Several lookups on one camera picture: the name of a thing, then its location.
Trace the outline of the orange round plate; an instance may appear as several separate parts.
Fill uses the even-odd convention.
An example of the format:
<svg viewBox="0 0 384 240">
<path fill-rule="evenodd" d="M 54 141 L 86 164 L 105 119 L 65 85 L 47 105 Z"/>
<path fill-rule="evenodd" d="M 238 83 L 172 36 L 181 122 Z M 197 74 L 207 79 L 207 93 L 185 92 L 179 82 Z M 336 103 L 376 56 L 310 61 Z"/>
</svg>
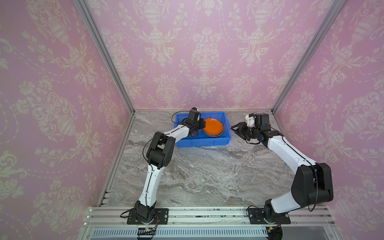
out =
<svg viewBox="0 0 384 240">
<path fill-rule="evenodd" d="M 203 131 L 211 135 L 217 135 L 224 132 L 224 126 L 217 119 L 209 118 L 205 120 L 205 128 L 203 128 Z"/>
</svg>

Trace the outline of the teal patterned round plate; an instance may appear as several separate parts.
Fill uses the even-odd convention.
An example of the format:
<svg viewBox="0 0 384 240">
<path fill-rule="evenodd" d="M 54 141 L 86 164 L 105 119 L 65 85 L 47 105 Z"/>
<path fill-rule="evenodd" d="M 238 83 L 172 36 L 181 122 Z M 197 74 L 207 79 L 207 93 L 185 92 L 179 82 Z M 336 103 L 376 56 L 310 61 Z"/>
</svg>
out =
<svg viewBox="0 0 384 240">
<path fill-rule="evenodd" d="M 211 137 L 211 138 L 218 138 L 220 137 L 223 133 L 220 133 L 220 134 L 217 134 L 217 135 L 211 135 L 211 134 L 208 134 L 208 133 L 205 133 L 208 137 Z"/>
</svg>

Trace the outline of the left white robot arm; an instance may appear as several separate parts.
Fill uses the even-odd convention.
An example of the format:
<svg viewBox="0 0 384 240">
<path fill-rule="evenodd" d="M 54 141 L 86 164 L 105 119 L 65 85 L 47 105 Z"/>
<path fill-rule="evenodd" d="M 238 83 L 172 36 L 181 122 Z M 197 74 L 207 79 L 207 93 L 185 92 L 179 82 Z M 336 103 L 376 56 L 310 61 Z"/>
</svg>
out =
<svg viewBox="0 0 384 240">
<path fill-rule="evenodd" d="M 192 136 L 197 136 L 199 130 L 205 128 L 205 120 L 201 117 L 199 110 L 191 108 L 188 116 L 177 123 L 177 126 L 167 132 L 156 132 L 152 139 L 147 153 L 143 154 L 148 163 L 147 176 L 143 191 L 139 199 L 135 202 L 132 209 L 126 211 L 129 213 L 121 218 L 133 218 L 134 221 L 148 225 L 155 217 L 155 208 L 157 202 L 157 191 L 161 176 L 165 168 L 172 160 L 175 145 L 178 141 Z"/>
</svg>

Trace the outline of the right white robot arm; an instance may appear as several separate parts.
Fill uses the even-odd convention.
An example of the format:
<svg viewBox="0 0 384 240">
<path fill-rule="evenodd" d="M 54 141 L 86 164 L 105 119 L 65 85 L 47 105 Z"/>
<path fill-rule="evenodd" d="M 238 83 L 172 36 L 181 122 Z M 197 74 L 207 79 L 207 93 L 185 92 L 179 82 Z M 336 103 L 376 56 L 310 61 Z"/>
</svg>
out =
<svg viewBox="0 0 384 240">
<path fill-rule="evenodd" d="M 249 114 L 246 121 L 231 130 L 248 144 L 262 144 L 277 154 L 293 171 L 295 177 L 288 193 L 267 200 L 264 219 L 276 223 L 291 211 L 308 207 L 312 212 L 319 204 L 334 199 L 332 170 L 326 163 L 307 157 L 270 124 L 268 114 Z"/>
</svg>

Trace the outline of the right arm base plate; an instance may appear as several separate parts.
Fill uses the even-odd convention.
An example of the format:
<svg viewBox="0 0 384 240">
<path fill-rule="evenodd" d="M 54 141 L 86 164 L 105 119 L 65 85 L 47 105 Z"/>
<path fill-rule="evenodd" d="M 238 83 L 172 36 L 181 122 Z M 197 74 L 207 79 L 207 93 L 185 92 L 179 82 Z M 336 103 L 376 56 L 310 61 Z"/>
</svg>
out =
<svg viewBox="0 0 384 240">
<path fill-rule="evenodd" d="M 276 216 L 266 217 L 264 210 L 249 206 L 246 209 L 246 216 L 251 225 L 289 225 L 291 219 L 288 213 L 277 214 Z"/>
</svg>

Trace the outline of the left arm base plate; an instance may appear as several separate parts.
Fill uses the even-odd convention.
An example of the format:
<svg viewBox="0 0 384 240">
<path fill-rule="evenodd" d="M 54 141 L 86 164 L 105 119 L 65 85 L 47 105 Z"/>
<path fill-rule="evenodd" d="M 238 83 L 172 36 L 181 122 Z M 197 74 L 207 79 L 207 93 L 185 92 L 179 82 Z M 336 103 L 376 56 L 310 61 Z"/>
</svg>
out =
<svg viewBox="0 0 384 240">
<path fill-rule="evenodd" d="M 169 209 L 156 208 L 152 220 L 149 222 L 143 222 L 139 219 L 137 214 L 134 214 L 134 210 L 130 210 L 127 217 L 127 225 L 167 225 L 168 224 Z"/>
</svg>

